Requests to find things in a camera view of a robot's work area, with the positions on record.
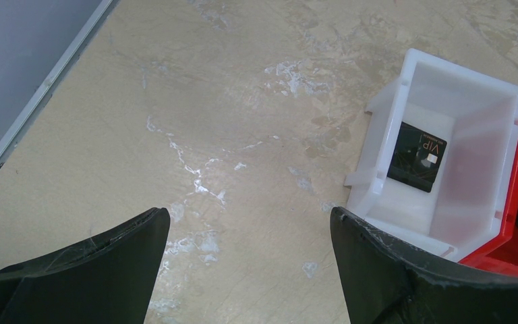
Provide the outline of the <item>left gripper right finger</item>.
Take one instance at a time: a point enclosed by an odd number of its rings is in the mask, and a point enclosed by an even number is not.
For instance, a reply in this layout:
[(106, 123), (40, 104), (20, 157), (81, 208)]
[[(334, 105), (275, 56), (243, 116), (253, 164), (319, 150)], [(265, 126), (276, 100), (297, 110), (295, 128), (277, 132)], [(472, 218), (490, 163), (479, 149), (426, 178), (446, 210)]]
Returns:
[(518, 277), (448, 261), (342, 207), (330, 233), (352, 323), (518, 323)]

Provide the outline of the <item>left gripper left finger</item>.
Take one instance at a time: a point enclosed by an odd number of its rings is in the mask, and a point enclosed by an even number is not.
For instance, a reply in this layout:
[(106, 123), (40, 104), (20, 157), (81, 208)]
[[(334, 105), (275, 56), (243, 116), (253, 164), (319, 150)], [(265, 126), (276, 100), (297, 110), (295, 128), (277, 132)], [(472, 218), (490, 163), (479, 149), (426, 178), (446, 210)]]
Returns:
[(143, 323), (165, 247), (168, 210), (0, 270), (0, 323)]

